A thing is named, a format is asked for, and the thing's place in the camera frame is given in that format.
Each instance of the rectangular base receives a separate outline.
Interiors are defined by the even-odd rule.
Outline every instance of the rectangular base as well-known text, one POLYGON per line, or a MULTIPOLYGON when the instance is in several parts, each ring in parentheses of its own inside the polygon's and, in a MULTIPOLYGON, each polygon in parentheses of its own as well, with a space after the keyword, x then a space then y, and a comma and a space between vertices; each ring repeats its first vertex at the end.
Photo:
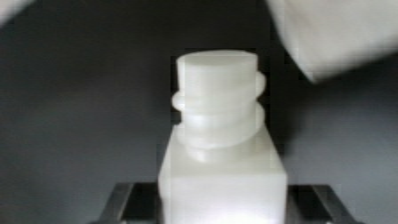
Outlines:
MULTIPOLYGON (((164 224, 160 217, 159 184, 118 184, 100 221, 91 224, 164 224)), ((287 224, 329 223, 363 224, 349 213, 333 188, 327 185, 290 186, 287 224)))
POLYGON ((173 131, 160 170, 166 224, 283 224, 287 172, 267 129, 235 161, 200 162, 173 131))

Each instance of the white plastic object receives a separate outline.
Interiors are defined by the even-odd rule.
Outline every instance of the white plastic object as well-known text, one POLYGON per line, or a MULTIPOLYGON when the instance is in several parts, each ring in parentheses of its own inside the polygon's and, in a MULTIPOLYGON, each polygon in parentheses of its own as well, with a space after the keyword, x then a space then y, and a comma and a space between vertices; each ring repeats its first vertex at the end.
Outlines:
POLYGON ((397 0, 267 2, 285 47, 313 82, 397 52, 397 0))
POLYGON ((184 122, 159 177, 164 224, 283 224, 287 172, 256 102, 258 56, 192 53, 178 59, 178 73, 184 122))

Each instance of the metal stand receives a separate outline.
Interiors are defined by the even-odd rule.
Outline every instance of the metal stand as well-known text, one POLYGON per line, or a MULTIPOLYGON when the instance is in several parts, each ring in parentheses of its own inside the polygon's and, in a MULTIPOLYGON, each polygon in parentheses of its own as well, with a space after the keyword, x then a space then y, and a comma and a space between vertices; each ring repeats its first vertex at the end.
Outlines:
MULTIPOLYGON (((116 185, 102 218, 93 224, 162 224, 157 183, 116 185)), ((331 186, 290 186, 287 224, 363 224, 349 213, 331 186)))

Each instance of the white block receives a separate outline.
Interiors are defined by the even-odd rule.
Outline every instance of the white block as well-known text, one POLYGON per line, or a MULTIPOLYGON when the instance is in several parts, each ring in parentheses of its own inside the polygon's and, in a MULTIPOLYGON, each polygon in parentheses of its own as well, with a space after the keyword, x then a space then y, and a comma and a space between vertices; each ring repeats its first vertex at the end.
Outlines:
POLYGON ((160 173, 166 224, 283 224, 287 173, 265 128, 251 155, 196 161, 173 131, 160 173))
POLYGON ((267 2, 287 50, 315 82, 398 51, 397 0, 267 2))

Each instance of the white plastic piece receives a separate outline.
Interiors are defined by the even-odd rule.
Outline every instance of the white plastic piece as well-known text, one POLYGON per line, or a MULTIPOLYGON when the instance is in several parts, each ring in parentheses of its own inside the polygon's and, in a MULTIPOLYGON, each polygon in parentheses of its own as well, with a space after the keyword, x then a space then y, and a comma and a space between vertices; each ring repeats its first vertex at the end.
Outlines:
POLYGON ((256 98, 258 57, 208 51, 178 59, 184 122, 160 170, 166 224, 283 224, 287 173, 256 98))

